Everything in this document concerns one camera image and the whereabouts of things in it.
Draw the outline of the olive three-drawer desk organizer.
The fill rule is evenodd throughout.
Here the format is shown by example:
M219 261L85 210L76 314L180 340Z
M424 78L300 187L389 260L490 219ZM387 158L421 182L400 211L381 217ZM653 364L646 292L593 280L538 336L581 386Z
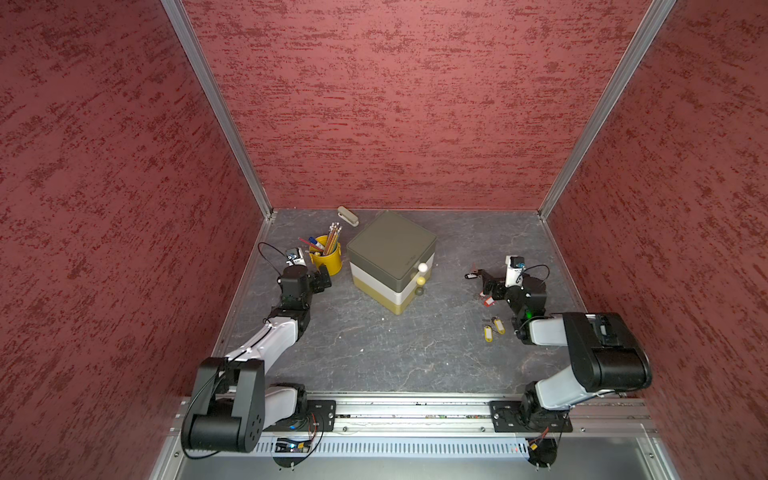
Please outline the olive three-drawer desk organizer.
M403 215L384 211L347 244L349 265L354 263L397 292L406 264L435 253L437 235Z

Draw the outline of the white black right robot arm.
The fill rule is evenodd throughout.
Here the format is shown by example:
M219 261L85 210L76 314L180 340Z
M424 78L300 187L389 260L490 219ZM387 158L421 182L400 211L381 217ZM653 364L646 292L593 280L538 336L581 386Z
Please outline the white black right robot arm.
M524 268L511 269L503 279L482 269L472 275L482 279L484 296L510 307L514 334L523 344L568 350L567 367L526 387L521 421L549 419L594 397L639 391L652 383L648 357L620 315L548 314L545 281Z

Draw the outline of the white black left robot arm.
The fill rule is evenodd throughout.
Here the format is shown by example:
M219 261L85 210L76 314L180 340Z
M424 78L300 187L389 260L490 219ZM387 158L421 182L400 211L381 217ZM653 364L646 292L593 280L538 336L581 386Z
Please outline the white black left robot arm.
M310 323L314 294L332 286L326 267L285 267L281 289L262 328L242 346L223 357L209 357L199 366L192 397L182 422L180 442L190 459L219 452L249 453L271 427L318 429L301 384L269 385L266 374L296 344Z

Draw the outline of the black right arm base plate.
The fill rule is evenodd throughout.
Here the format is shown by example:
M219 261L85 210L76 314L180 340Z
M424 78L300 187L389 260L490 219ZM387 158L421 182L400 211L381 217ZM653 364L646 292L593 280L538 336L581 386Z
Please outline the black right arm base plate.
M571 433L567 410L546 410L523 401L490 401L490 418L496 433Z

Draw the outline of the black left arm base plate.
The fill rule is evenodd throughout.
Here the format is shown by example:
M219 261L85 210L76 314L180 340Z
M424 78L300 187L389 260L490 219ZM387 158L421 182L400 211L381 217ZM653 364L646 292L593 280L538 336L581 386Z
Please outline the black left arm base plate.
M335 400L308 400L294 415L267 427L267 432L332 432L335 426Z

